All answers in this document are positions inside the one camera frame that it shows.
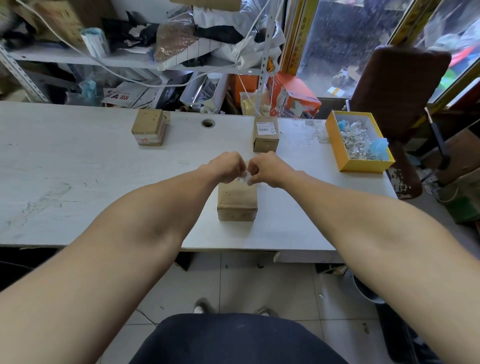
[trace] hand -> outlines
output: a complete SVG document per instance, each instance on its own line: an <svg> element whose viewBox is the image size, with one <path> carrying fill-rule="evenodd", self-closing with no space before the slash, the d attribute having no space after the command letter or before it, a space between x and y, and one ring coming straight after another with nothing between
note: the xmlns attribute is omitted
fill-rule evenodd
<svg viewBox="0 0 480 364"><path fill-rule="evenodd" d="M250 159L247 170L252 174L247 182L249 186L265 182L270 187L281 187L284 176L294 171L275 152L262 153Z"/></svg>
<svg viewBox="0 0 480 364"><path fill-rule="evenodd" d="M238 152L223 152L212 159L206 167L219 177L219 183L230 183L247 174L247 166Z"/></svg>

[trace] dark pants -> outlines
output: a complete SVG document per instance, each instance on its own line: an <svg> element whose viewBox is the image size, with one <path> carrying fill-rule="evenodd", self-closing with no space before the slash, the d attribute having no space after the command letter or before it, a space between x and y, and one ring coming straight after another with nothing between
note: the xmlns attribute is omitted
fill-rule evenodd
<svg viewBox="0 0 480 364"><path fill-rule="evenodd" d="M166 318L130 364L347 364L302 325L251 314Z"/></svg>

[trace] left arm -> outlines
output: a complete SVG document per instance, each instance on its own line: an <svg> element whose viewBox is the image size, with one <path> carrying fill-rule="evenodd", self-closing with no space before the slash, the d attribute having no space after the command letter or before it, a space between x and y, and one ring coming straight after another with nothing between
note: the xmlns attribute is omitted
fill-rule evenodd
<svg viewBox="0 0 480 364"><path fill-rule="evenodd" d="M2 362L94 363L171 266L213 189L245 170L238 153L223 153L108 206L0 293Z"/></svg>

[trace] tabletop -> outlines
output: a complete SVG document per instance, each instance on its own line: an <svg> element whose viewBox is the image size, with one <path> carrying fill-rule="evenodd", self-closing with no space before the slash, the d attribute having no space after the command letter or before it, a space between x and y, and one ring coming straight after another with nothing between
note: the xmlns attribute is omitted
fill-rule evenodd
<svg viewBox="0 0 480 364"><path fill-rule="evenodd" d="M252 158L253 117L171 113L164 145L138 146L137 110L0 102L0 244L67 245L123 194L207 163L224 151ZM201 121L215 121L207 129ZM385 173L341 173L324 121L278 119L278 155L341 187L396 197ZM254 222L219 221L217 190L183 249L333 251L283 190L258 185Z"/></svg>

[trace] forearm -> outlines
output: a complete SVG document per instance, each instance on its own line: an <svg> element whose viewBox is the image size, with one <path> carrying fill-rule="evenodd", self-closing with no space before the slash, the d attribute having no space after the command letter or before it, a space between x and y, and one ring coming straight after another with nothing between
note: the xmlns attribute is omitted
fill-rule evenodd
<svg viewBox="0 0 480 364"><path fill-rule="evenodd" d="M94 363L173 263L217 180L200 167L132 191L2 292L3 361Z"/></svg>
<svg viewBox="0 0 480 364"><path fill-rule="evenodd" d="M405 202L343 189L301 171L289 174L282 187L355 275L442 359L476 360L480 352L472 338L480 334L480 295L456 292L480 285L480 265L443 226Z"/></svg>

